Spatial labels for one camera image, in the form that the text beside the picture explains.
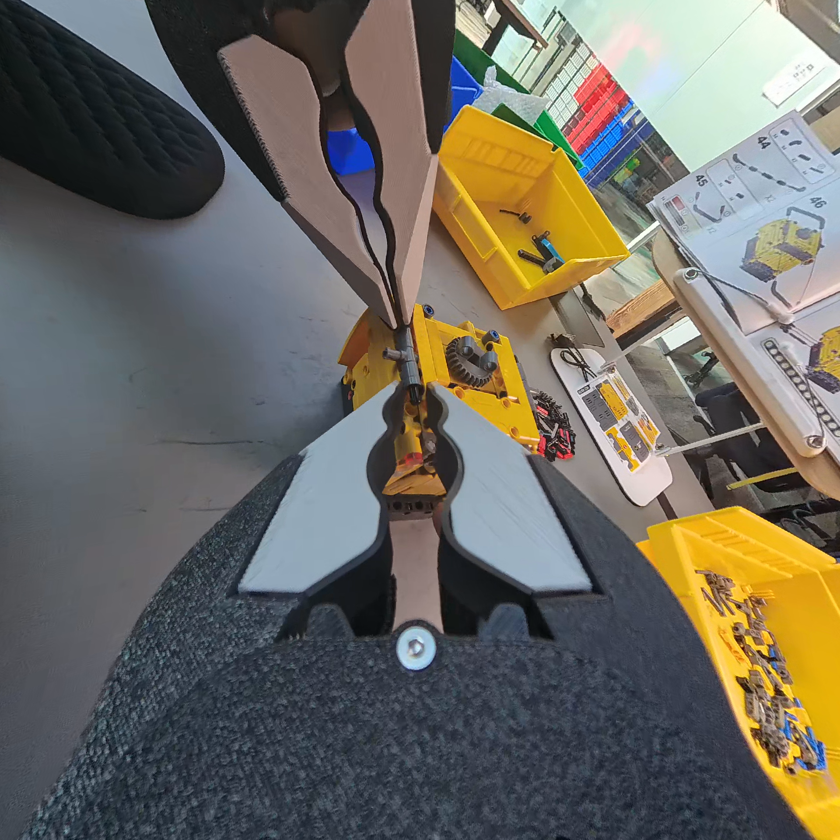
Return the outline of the black quilted pad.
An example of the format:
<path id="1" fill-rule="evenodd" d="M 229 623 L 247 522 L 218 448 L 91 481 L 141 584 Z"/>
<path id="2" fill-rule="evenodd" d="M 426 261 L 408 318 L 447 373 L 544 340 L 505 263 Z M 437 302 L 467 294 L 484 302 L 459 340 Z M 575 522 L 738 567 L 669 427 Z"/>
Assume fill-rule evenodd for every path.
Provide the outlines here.
<path id="1" fill-rule="evenodd" d="M 25 2 L 1 2 L 1 156 L 99 205 L 172 220 L 225 175 L 180 104 Z"/>

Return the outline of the lego instruction booklet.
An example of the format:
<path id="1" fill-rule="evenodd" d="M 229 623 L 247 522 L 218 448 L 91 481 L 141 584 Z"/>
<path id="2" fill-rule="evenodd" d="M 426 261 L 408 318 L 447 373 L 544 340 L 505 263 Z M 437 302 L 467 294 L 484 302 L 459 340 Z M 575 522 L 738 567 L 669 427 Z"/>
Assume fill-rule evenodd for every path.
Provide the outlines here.
<path id="1" fill-rule="evenodd" d="M 802 457 L 839 442 L 838 157 L 790 112 L 647 209 L 688 268 L 675 290 Z"/>

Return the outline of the white wall sign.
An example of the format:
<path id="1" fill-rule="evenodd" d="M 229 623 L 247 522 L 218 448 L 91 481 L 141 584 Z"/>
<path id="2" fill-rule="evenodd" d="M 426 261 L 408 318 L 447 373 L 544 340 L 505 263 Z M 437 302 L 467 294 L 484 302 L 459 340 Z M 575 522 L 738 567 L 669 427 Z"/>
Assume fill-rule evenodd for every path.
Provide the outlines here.
<path id="1" fill-rule="evenodd" d="M 763 86 L 763 96 L 778 108 L 818 76 L 824 64 L 822 59 L 809 56 L 792 61 Z"/>

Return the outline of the blue and grey lego assembly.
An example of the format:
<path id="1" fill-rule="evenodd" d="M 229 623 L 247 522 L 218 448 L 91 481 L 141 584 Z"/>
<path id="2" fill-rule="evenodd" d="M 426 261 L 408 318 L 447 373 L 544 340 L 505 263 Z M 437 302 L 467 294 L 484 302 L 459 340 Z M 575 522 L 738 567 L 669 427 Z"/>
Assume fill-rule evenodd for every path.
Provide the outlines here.
<path id="1" fill-rule="evenodd" d="M 531 241 L 536 250 L 528 251 L 520 248 L 517 252 L 517 256 L 521 260 L 539 267 L 545 275 L 558 270 L 565 264 L 565 260 L 560 255 L 560 252 L 550 242 L 549 236 L 548 232 L 544 232 L 541 235 L 533 235 Z"/>

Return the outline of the shelf of coloured bins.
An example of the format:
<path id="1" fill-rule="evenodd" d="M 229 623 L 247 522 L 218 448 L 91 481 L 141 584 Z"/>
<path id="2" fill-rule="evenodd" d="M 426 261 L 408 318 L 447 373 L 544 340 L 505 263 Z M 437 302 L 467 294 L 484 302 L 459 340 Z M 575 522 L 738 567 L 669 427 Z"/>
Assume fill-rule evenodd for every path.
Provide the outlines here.
<path id="1" fill-rule="evenodd" d="M 522 81 L 548 101 L 549 116 L 582 162 L 592 191 L 611 186 L 646 201 L 686 173 L 639 105 L 570 25 L 551 59 Z"/>

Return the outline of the pile of black red pins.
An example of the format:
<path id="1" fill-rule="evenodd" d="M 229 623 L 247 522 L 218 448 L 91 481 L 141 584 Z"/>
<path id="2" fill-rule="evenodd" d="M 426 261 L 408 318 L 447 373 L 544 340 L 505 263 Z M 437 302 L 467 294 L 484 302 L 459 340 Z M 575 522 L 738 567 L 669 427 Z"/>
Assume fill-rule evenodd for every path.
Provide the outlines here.
<path id="1" fill-rule="evenodd" d="M 539 432 L 538 454 L 551 463 L 572 459 L 575 432 L 567 412 L 544 391 L 530 390 L 529 396 Z"/>

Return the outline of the yellow plastic bin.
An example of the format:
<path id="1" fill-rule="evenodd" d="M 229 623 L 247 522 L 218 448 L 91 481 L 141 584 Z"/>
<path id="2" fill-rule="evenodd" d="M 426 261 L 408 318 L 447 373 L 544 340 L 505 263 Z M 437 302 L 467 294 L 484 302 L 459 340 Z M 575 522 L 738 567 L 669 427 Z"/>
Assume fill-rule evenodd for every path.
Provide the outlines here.
<path id="1" fill-rule="evenodd" d="M 473 107 L 444 134 L 434 210 L 501 310 L 560 294 L 629 257 L 566 153 Z M 531 237 L 544 232 L 565 260 L 548 275 L 517 256 L 535 251 Z"/>
<path id="2" fill-rule="evenodd" d="M 814 838 L 839 837 L 839 567 L 828 553 L 741 507 L 667 521 L 637 547 L 664 578 L 707 648 L 752 757 Z M 698 570 L 749 585 L 768 599 L 766 617 L 794 693 L 826 747 L 827 771 L 790 776 L 754 744 L 734 682 L 735 662 L 700 593 Z"/>

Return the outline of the black office chair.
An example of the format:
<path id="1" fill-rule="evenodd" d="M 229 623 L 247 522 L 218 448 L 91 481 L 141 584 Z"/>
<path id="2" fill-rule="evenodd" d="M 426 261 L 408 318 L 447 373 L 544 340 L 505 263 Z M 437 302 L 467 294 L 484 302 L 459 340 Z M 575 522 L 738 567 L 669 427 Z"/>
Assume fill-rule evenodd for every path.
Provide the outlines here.
<path id="1" fill-rule="evenodd" d="M 695 398 L 693 420 L 709 437 L 759 422 L 732 382 Z M 741 507 L 817 543 L 838 539 L 838 501 L 811 487 L 764 427 L 684 455 L 715 509 Z"/>

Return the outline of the pile of small lego pieces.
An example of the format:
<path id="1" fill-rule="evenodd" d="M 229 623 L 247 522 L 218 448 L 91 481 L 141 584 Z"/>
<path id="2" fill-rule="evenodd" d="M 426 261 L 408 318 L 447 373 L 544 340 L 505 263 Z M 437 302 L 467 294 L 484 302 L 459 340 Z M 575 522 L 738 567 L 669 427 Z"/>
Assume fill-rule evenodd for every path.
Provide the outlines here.
<path id="1" fill-rule="evenodd" d="M 716 631 L 734 658 L 734 682 L 748 733 L 771 768 L 790 776 L 827 771 L 826 747 L 815 734 L 777 636 L 766 616 L 768 599 L 747 584 L 697 570 L 700 593 L 718 615 Z"/>

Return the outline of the green plastic bin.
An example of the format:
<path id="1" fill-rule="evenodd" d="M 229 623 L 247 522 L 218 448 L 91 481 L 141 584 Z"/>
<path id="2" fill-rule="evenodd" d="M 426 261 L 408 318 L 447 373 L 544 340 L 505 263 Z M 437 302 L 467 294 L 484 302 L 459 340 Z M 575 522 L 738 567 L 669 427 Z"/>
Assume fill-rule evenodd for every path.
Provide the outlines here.
<path id="1" fill-rule="evenodd" d="M 456 58 L 460 65 L 465 69 L 465 73 L 469 74 L 473 78 L 475 83 L 482 84 L 485 79 L 487 69 L 489 67 L 495 67 L 497 71 L 497 80 L 501 84 L 520 93 L 529 93 L 529 91 L 519 81 L 515 80 L 510 73 L 498 65 L 496 61 L 494 61 L 487 53 L 485 53 L 459 30 L 455 31 L 454 58 Z M 540 115 L 531 123 L 531 125 L 537 134 L 560 147 L 569 156 L 575 168 L 579 172 L 582 171 L 583 161 L 574 151 L 572 145 L 565 138 L 559 126 L 548 114 L 546 109 L 542 110 Z"/>

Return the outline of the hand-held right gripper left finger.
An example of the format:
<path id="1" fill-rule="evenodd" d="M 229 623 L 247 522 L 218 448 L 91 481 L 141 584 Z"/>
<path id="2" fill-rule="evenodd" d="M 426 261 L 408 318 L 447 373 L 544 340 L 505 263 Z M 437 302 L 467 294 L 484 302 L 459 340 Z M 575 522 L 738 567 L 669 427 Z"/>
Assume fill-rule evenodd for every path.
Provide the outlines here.
<path id="1" fill-rule="evenodd" d="M 385 537 L 404 388 L 387 385 L 300 452 L 301 462 L 238 582 L 246 595 L 314 596 Z"/>

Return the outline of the wooden pillar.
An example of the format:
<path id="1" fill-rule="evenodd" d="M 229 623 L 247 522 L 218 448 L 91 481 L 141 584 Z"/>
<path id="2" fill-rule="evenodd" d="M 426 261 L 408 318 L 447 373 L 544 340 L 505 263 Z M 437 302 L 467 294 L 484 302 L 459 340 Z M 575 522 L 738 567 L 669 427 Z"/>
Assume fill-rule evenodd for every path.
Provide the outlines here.
<path id="1" fill-rule="evenodd" d="M 606 316 L 606 325 L 623 350 L 662 328 L 682 312 L 679 302 L 663 280 L 645 289 Z"/>

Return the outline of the yellow lego model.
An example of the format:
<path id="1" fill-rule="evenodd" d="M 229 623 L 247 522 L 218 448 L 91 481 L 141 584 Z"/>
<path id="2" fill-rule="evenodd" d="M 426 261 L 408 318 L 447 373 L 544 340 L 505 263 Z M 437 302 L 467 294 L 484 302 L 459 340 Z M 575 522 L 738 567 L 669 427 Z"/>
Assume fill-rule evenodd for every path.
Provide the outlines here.
<path id="1" fill-rule="evenodd" d="M 539 452 L 530 391 L 508 338 L 470 321 L 446 324 L 435 318 L 430 306 L 417 304 L 410 335 L 422 385 L 442 385 L 531 455 Z M 345 415 L 401 380 L 396 350 L 394 332 L 366 311 L 339 357 L 345 367 Z M 392 520 L 429 518 L 445 498 L 435 465 L 436 444 L 425 397 L 414 404 L 408 396 L 397 427 L 395 472 L 383 491 Z"/>

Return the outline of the yellow and grey sticker sheet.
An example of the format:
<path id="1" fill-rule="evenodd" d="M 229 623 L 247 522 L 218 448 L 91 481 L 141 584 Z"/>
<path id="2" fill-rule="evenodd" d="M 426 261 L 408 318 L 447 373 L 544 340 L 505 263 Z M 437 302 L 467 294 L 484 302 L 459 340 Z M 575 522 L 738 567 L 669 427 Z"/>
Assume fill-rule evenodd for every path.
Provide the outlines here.
<path id="1" fill-rule="evenodd" d="M 661 432 L 622 375 L 607 372 L 576 389 L 584 414 L 595 421 L 602 440 L 628 474 L 652 458 Z"/>

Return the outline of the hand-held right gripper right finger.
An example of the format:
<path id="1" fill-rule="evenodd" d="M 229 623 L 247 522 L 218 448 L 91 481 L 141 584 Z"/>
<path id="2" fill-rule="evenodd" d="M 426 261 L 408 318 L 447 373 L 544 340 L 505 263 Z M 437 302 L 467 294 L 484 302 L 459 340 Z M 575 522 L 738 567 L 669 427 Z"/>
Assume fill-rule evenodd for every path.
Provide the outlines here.
<path id="1" fill-rule="evenodd" d="M 427 388 L 427 413 L 450 544 L 526 595 L 590 592 L 527 450 L 445 386 Z"/>

